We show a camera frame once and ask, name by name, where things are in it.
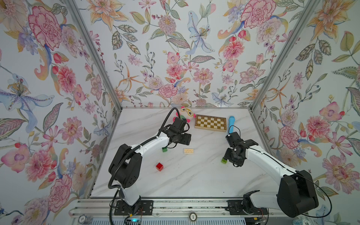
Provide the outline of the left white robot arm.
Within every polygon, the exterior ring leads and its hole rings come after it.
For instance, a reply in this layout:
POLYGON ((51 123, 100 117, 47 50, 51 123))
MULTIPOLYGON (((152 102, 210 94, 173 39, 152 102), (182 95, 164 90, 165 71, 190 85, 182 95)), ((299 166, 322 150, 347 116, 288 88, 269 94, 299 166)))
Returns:
POLYGON ((121 145, 108 169, 111 175, 108 188, 117 189, 117 196, 127 205, 137 205, 141 197, 135 183, 140 175, 143 156, 171 144, 189 145, 189 129, 186 119, 176 117, 172 124, 160 128, 160 133, 154 137, 132 146, 121 145))

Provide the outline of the cream lego brick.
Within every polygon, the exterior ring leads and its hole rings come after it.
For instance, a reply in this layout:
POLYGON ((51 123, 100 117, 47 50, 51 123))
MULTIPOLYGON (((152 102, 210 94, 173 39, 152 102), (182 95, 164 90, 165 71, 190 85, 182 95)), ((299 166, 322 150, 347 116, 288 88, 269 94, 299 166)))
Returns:
POLYGON ((184 149, 184 153, 185 153, 185 154, 193 154, 193 153, 194 153, 194 149, 184 149))

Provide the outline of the red lego cube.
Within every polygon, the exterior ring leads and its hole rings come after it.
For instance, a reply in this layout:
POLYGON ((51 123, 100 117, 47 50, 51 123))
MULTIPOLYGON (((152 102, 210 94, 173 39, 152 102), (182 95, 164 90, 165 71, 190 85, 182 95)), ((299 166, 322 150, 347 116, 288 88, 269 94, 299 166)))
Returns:
POLYGON ((159 170, 159 171, 162 171, 164 169, 164 166, 161 164, 161 163, 158 163, 156 165, 156 168, 159 170))

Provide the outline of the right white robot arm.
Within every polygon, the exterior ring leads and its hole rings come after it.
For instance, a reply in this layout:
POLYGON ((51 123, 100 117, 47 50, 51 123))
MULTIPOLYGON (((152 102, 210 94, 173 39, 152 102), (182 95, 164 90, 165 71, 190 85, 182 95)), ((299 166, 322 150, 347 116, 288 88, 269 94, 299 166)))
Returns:
POLYGON ((318 197, 312 176, 307 171, 297 171, 280 162, 249 139, 244 141, 236 132, 226 135, 229 148, 224 158, 235 167, 242 167, 246 160, 264 170, 277 184, 275 192, 250 191, 243 195, 240 209, 248 214, 259 208, 281 210, 295 218, 318 207, 318 197))

